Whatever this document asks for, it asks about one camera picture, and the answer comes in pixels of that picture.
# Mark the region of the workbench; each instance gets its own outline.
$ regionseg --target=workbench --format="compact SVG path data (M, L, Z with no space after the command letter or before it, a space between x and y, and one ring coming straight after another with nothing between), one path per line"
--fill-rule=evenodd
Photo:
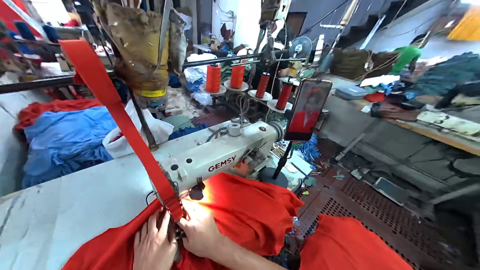
M211 133L204 129L168 141L153 155L161 160L185 151L204 143ZM274 157L267 166L277 162ZM311 171L296 155L289 162ZM304 177L285 167L282 172L289 181ZM144 167L131 154L0 198L0 269L61 269L82 244L137 216L150 191Z

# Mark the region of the hand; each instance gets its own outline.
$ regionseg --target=hand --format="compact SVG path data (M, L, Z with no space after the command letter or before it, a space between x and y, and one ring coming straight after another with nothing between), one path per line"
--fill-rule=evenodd
M199 257L213 259L225 237L218 230L212 214L193 204L184 204L184 208L190 220L182 218L178 221L187 235L183 238L183 245Z
M160 228L157 228L159 211L148 218L135 234L133 244L133 270L169 270L177 252L177 241L168 241L167 229L170 214L165 212Z

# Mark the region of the forearm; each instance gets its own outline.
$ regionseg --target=forearm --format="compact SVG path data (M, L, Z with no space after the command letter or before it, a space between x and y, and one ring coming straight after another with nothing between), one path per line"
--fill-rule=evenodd
M249 251L224 237L217 254L211 258L231 270L285 270L283 267Z

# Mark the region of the phone screen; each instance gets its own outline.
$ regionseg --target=phone screen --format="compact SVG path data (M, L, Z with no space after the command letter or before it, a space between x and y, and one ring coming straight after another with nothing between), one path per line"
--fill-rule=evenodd
M285 140L306 142L311 139L331 89L330 81L302 80L293 107L293 117L287 124Z

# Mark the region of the thread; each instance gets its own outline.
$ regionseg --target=thread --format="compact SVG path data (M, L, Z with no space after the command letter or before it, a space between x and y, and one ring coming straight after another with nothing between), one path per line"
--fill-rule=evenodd
M244 72L245 72L245 65L232 67L232 77L230 78L230 87L238 89L242 86Z
M280 93L280 97L276 102L275 108L277 110L284 110L285 106L287 105L288 98L290 97L290 93L292 92L293 84L285 84L283 85L282 92Z
M268 81L270 80L270 73L264 72L260 78L260 82L257 87L257 98L264 98L265 90L267 90Z
M207 66L207 82L205 90L210 93L218 93L220 91L221 70L217 64Z

